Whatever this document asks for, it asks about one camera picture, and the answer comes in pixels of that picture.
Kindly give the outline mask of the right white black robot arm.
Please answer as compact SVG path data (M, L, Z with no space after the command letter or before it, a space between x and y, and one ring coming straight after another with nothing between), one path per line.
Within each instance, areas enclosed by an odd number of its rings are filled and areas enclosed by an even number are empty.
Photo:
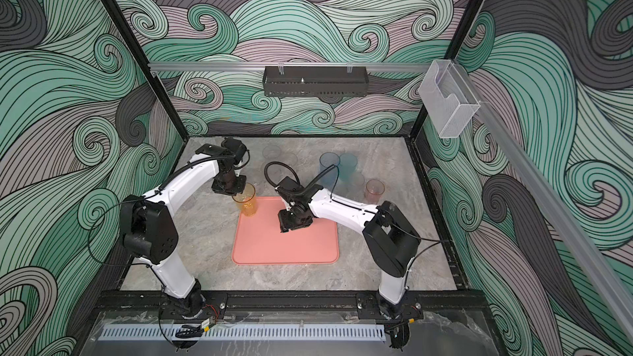
M285 204L279 212L281 232L310 227L315 219L331 220L357 232L381 270L380 297L391 305L402 301L421 236L394 203L364 204L319 185L290 191L277 187L276 191Z

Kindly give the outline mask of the yellow plastic cup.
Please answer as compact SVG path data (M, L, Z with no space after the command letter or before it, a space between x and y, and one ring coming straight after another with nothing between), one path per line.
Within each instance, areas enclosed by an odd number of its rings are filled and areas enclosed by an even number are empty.
M256 188L253 184L247 183L242 193L234 195L232 199L244 216L250 217L256 213Z

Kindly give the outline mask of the pink tray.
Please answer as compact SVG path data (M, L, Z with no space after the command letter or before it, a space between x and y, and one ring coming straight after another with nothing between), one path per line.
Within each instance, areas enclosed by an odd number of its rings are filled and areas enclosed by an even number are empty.
M335 222L316 219L310 227L281 232L278 213L283 199L274 196L256 198L257 211L241 214L232 249L232 261L238 265L320 265L333 264L340 256Z

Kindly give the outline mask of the blue plastic cup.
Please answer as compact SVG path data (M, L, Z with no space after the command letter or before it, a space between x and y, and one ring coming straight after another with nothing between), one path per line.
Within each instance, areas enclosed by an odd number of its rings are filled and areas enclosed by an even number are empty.
M338 179L338 166L340 164L340 156L336 153L327 152L319 158L320 172L324 172L319 183L326 189L331 190Z

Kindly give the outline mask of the green plastic cup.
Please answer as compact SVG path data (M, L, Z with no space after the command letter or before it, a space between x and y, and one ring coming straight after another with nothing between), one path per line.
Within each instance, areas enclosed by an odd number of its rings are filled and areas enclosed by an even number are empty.
M338 165L340 179L343 182L349 182L349 179L356 171L357 165L358 158L353 153L342 153Z

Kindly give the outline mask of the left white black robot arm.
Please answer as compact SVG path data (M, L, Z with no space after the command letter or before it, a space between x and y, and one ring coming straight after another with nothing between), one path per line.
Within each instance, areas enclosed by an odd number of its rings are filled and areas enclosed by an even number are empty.
M247 185L240 171L250 161L247 146L235 138L217 145L204 144L182 168L144 193L129 195L120 210L122 246L150 267L172 307L185 318L204 307L201 285L178 254L179 234L173 216L201 186L212 183L215 194L236 196Z

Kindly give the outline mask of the pink short cup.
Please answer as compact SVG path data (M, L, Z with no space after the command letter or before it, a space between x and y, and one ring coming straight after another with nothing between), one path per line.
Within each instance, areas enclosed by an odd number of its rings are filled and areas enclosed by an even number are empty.
M369 204L378 204L385 192L386 186L378 179L367 181L364 189L364 198Z

